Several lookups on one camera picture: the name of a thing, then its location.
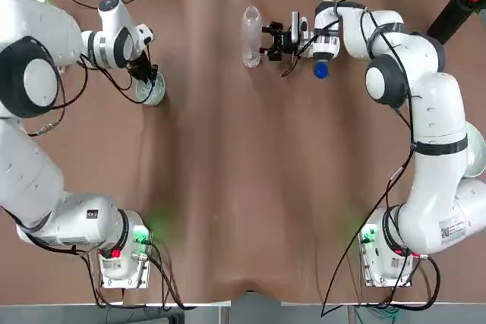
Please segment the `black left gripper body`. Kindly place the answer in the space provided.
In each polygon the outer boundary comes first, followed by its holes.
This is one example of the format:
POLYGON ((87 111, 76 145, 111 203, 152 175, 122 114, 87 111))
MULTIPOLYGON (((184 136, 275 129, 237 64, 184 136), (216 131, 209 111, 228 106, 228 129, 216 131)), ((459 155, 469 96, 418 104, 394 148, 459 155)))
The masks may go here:
POLYGON ((142 71, 149 77, 151 66, 147 53, 143 50, 137 58, 128 62, 128 73, 130 73, 130 71, 142 71))

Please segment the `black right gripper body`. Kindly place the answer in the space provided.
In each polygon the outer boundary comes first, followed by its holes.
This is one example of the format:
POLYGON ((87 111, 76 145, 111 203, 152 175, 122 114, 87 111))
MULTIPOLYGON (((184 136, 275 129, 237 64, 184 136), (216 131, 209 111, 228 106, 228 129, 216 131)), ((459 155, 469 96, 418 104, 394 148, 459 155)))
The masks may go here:
POLYGON ((299 54, 301 57, 312 57, 314 54, 313 49, 313 37, 314 33, 312 31, 301 31, 298 36, 298 41, 292 41, 292 32, 284 32, 283 39, 283 53, 290 55, 299 54))

